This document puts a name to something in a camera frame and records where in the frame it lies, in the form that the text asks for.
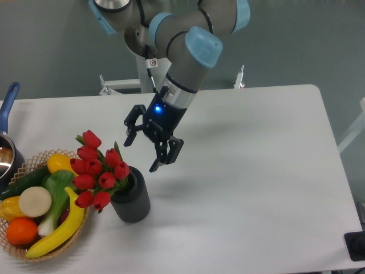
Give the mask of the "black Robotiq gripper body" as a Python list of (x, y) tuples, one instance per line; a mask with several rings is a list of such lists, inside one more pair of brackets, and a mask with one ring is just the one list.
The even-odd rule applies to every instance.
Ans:
[(173, 142), (182, 146), (184, 141), (174, 137), (173, 132), (185, 113), (185, 108), (177, 108), (163, 101), (159, 94), (155, 94), (147, 112), (143, 114), (144, 135), (156, 146), (164, 145), (171, 138), (175, 138), (176, 140)]

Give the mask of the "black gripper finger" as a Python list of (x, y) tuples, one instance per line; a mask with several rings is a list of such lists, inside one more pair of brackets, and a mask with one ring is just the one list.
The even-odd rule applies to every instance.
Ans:
[(168, 140), (161, 140), (159, 136), (153, 138), (156, 150), (156, 159), (151, 165), (149, 172), (155, 172), (160, 166), (169, 165), (176, 161), (183, 145), (182, 139), (171, 136)]
[(143, 116), (147, 112), (145, 105), (137, 104), (134, 105), (124, 120), (124, 125), (127, 127), (127, 138), (123, 144), (124, 147), (129, 147), (132, 145), (138, 131), (141, 131), (144, 126), (143, 124), (136, 125), (137, 119)]

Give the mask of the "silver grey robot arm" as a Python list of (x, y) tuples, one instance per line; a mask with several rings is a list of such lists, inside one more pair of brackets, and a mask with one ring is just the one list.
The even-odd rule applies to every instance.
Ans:
[(143, 57), (157, 53), (170, 61), (160, 88), (149, 106), (136, 105), (125, 119), (130, 146), (142, 131), (155, 146), (150, 167), (176, 161), (184, 142), (174, 130), (222, 52), (221, 37), (244, 28), (250, 20), (248, 1), (198, 1), (186, 16), (171, 14), (165, 1), (90, 1), (89, 6), (105, 32), (145, 28), (139, 44)]

